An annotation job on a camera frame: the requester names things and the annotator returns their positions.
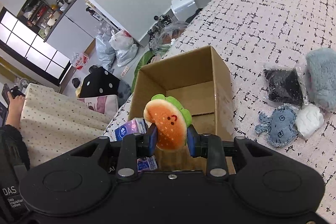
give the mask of cardboard box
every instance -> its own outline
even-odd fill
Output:
[[[138,73],[129,119],[143,117],[156,94],[173,96],[188,109],[198,134],[216,134],[232,140],[233,102],[230,71],[211,46],[143,66]],[[188,148],[169,153],[155,151],[160,170],[206,170],[206,159],[193,159]],[[234,168],[227,158],[230,173]]]

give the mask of blue denim plush toy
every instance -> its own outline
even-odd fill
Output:
[[[298,135],[298,131],[294,128],[295,119],[295,112],[289,106],[283,105],[275,109],[271,117],[260,113],[261,124],[255,127],[255,131],[258,134],[266,132],[267,141],[272,146],[284,147]]]

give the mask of black sleeve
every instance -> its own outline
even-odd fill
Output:
[[[22,140],[22,135],[19,130],[17,130],[15,127],[7,124],[3,127],[0,127],[0,136],[3,136],[5,138],[11,138],[19,151],[20,158],[24,165],[26,166],[27,170],[30,168],[30,160],[28,156],[28,149],[26,144]]]

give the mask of cable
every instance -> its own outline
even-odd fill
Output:
[[[43,0],[43,1],[49,6],[49,4],[48,4],[48,2],[46,0]]]

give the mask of white cloth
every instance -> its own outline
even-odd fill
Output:
[[[51,160],[103,135],[111,117],[42,85],[29,84],[20,132],[31,166]]]
[[[323,114],[320,109],[309,104],[305,108],[299,110],[296,115],[295,124],[301,136],[308,140],[308,138],[319,129],[324,123]]]

